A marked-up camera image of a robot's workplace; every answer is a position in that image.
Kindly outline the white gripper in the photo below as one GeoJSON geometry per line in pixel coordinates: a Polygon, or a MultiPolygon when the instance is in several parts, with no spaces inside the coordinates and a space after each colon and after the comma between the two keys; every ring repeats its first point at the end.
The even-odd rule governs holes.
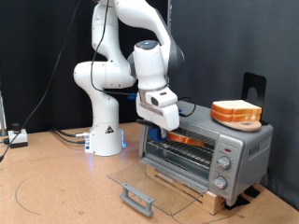
{"type": "Polygon", "coordinates": [[[176,104],[163,107],[146,105],[140,101],[140,95],[137,95],[136,112],[139,117],[160,126],[162,138],[167,138],[167,131],[175,130],[179,126],[178,106],[176,104]]]}

